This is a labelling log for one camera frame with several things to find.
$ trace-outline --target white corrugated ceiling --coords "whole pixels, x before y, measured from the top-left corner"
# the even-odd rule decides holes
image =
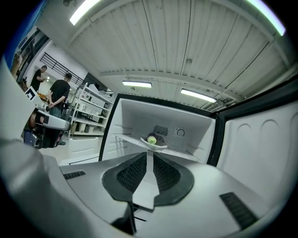
[[[77,6],[62,2],[49,1],[37,26],[118,93],[214,111],[296,69],[286,36],[244,0],[102,0],[76,26],[69,19]],[[133,90],[123,80],[152,88]],[[219,104],[182,95],[182,88]]]

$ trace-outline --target light fixture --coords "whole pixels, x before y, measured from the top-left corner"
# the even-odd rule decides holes
[[[197,92],[194,92],[194,91],[190,91],[190,90],[187,90],[187,89],[184,89],[184,88],[181,90],[181,93],[192,96],[192,97],[196,97],[196,98],[199,98],[199,99],[203,99],[203,100],[206,100],[206,101],[209,101],[209,102],[216,102],[217,101],[216,99],[214,99],[212,97],[209,97],[209,96],[206,96],[204,94],[200,94],[200,93],[197,93]]]
[[[152,87],[151,83],[144,83],[144,82],[123,81],[122,83],[125,86],[132,86],[132,87]]]
[[[277,16],[271,11],[270,8],[267,7],[261,0],[247,0],[250,2],[256,9],[258,9],[276,28],[278,33],[283,36],[285,33],[285,27],[277,18]]]
[[[72,15],[72,17],[69,19],[73,25],[75,25],[78,20],[96,3],[98,3],[100,0],[85,0],[82,5],[79,6],[79,8],[75,11],[75,13]]]

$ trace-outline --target shelf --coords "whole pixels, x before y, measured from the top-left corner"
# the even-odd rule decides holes
[[[103,116],[100,116],[100,115],[96,115],[96,114],[93,114],[93,113],[89,113],[89,112],[80,111],[80,110],[78,110],[78,112],[81,112],[81,113],[84,113],[84,114],[88,114],[88,115],[91,115],[91,116],[94,116],[94,117],[99,117],[99,118],[106,119],[106,117],[103,117]]]
[[[86,99],[82,99],[82,98],[80,98],[80,100],[82,100],[82,101],[84,101],[84,102],[87,102],[87,103],[89,103],[89,104],[91,104],[91,105],[93,105],[93,106],[96,106],[96,107],[98,107],[98,108],[100,108],[100,109],[103,109],[103,110],[105,110],[105,111],[110,111],[109,109],[104,108],[103,106],[99,106],[99,105],[97,105],[96,103],[94,103],[94,102],[90,102],[90,101],[88,101],[88,100],[86,100]]]
[[[108,103],[108,104],[113,104],[110,100],[108,100],[107,98],[105,98],[104,96],[94,92],[91,88],[86,87],[85,88],[86,92],[89,92],[92,96],[95,96],[101,100],[103,100],[104,102]]]
[[[123,134],[116,134],[116,137],[119,137],[125,141],[128,141],[134,145],[137,145],[139,147],[148,149],[148,150],[152,150],[149,146],[147,146],[146,144],[144,144],[141,139],[138,138],[134,138],[132,136],[128,136],[128,135],[123,135]],[[163,153],[163,154],[169,154],[169,155],[174,155],[174,156],[178,156],[184,159],[189,159],[192,161],[199,161],[199,159],[195,156],[193,156],[192,154],[188,153],[186,150],[180,149],[180,148],[175,148],[173,146],[168,146],[167,148],[163,149],[163,150],[153,150],[156,151],[158,153]]]
[[[104,132],[100,131],[92,131],[91,133],[85,133],[85,132],[75,132],[73,135],[81,135],[81,136],[103,136]]]
[[[84,120],[84,119],[81,119],[81,118],[76,118],[74,121],[81,122],[81,123],[85,123],[85,124],[88,124],[88,125],[104,127],[103,124],[100,124],[100,123],[98,123],[98,122],[88,121],[88,120]]]

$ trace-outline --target metal rack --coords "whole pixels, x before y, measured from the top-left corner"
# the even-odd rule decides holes
[[[78,94],[80,89],[82,89],[82,91],[81,91],[80,95],[78,97],[76,97],[76,95]],[[92,97],[96,97],[96,98],[100,99],[101,101],[104,101],[105,105],[107,105],[107,106],[106,107],[100,106],[100,105],[98,105],[94,102],[91,102],[91,101],[83,98],[82,96],[84,95],[84,92],[87,92],[89,95],[92,95]],[[80,102],[88,103],[92,106],[95,106],[95,107],[98,107],[102,110],[105,110],[107,112],[106,117],[101,116],[101,115],[97,115],[97,114],[94,114],[94,113],[86,112],[86,111],[83,111],[83,110],[79,110],[79,103]],[[87,87],[87,83],[85,85],[79,86],[78,89],[76,90],[72,100],[71,100],[71,107],[70,107],[70,110],[69,110],[69,113],[68,113],[68,117],[70,117],[70,112],[72,111],[72,109],[74,110],[73,114],[71,116],[71,121],[70,121],[71,128],[73,126],[73,123],[79,122],[79,123],[84,123],[86,125],[92,125],[92,126],[99,127],[99,130],[94,130],[92,132],[73,132],[73,133],[71,133],[71,128],[70,128],[70,130],[68,131],[68,138],[70,137],[70,135],[87,135],[87,136],[103,135],[104,134],[104,129],[106,128],[106,125],[107,125],[107,121],[108,121],[108,118],[109,118],[109,115],[110,115],[112,105],[113,105],[113,103],[109,99],[103,97],[102,95],[100,95],[100,94],[96,93],[95,91],[93,91],[91,88]],[[91,120],[77,118],[79,112],[84,113],[84,114],[89,115],[89,116],[95,116],[95,117],[102,118],[103,122],[98,123],[98,122],[94,122],[94,121],[91,121]]]

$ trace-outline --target refrigerator door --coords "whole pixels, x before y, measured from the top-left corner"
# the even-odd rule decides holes
[[[285,203],[298,171],[298,80],[217,113],[208,164],[256,192],[270,208]]]

